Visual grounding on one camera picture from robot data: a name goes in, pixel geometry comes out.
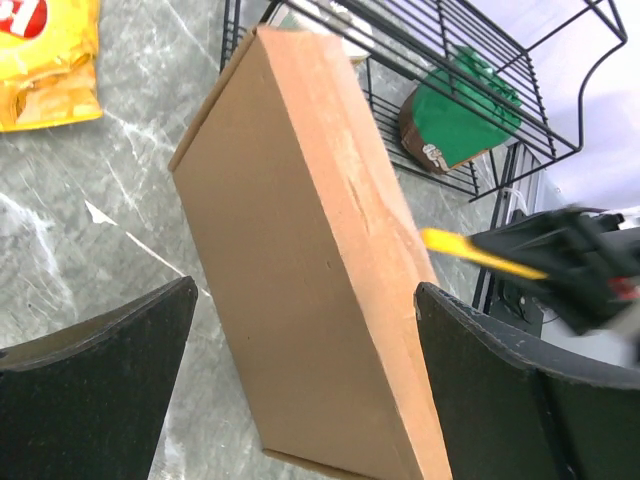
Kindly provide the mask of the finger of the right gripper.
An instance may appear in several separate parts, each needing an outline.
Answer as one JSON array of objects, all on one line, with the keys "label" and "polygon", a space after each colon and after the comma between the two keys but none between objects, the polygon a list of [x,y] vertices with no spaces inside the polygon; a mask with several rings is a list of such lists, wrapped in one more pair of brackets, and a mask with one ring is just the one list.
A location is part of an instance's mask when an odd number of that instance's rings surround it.
[{"label": "finger of the right gripper", "polygon": [[470,240],[483,251],[546,273],[548,277],[543,280],[574,280],[575,258],[570,239],[574,226],[574,214],[534,214],[476,233]]}]

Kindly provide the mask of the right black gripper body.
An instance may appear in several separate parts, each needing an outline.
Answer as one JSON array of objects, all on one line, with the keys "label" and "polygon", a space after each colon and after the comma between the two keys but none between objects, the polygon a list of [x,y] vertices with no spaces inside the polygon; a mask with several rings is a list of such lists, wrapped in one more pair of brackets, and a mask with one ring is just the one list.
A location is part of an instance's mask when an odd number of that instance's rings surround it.
[{"label": "right black gripper body", "polygon": [[639,228],[618,212],[550,212],[554,310],[578,335],[606,328],[639,301]]}]

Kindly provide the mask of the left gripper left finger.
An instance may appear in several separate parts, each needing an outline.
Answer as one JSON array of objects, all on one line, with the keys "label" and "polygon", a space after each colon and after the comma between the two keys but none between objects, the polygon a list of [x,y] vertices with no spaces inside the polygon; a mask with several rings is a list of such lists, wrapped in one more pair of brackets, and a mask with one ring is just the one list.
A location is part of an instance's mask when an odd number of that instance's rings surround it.
[{"label": "left gripper left finger", "polygon": [[2,349],[2,478],[147,478],[197,298],[182,277]]}]

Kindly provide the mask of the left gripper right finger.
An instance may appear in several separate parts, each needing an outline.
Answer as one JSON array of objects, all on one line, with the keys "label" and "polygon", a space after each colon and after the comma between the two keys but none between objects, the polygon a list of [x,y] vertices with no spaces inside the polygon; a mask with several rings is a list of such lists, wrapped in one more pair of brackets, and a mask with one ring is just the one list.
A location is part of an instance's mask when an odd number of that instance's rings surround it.
[{"label": "left gripper right finger", "polygon": [[638,370],[556,347],[431,283],[415,309],[454,478],[638,478]]}]

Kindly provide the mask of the yellow utility knife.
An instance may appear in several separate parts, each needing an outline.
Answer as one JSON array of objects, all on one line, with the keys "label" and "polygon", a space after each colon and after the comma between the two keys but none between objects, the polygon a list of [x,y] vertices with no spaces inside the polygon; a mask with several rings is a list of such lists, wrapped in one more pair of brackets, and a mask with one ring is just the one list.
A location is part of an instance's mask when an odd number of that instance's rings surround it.
[{"label": "yellow utility knife", "polygon": [[544,272],[522,265],[475,247],[469,237],[440,229],[425,228],[420,231],[424,246],[431,251],[455,256],[477,265],[505,272],[529,280],[543,280]]}]

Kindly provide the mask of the brown cardboard express box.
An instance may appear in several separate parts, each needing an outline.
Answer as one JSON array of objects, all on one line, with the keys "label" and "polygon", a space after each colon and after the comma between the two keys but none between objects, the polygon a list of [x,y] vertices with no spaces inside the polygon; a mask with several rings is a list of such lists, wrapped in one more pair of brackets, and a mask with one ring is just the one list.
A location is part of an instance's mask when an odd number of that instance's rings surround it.
[{"label": "brown cardboard express box", "polygon": [[248,32],[169,168],[263,447],[450,478],[414,310],[435,274],[340,39]]}]

